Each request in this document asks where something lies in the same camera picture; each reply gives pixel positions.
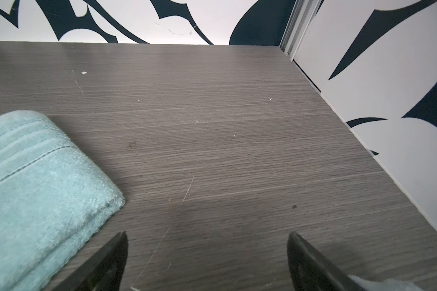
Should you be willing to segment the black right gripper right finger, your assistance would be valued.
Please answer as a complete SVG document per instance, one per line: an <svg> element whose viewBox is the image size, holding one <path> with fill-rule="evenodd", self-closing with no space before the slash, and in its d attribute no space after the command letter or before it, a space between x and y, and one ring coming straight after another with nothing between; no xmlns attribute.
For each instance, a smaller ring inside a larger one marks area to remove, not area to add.
<svg viewBox="0 0 437 291"><path fill-rule="evenodd" d="M295 231L289 234L286 252L297 291L364 290Z"/></svg>

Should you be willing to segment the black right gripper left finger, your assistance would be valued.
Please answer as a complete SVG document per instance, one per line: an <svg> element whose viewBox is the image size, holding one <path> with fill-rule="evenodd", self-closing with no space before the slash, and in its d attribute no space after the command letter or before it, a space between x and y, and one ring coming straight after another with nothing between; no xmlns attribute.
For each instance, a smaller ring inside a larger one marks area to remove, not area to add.
<svg viewBox="0 0 437 291"><path fill-rule="evenodd" d="M128 247L126 232L116 234L54 289L56 291L118 291L125 272Z"/></svg>

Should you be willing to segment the light teal towel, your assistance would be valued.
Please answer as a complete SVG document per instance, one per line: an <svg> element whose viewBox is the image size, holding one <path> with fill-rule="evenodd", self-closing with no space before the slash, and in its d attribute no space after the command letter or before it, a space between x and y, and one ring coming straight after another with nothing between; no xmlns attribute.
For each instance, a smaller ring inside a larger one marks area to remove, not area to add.
<svg viewBox="0 0 437 291"><path fill-rule="evenodd" d="M125 203L46 115L0 116L0 291L38 291Z"/></svg>

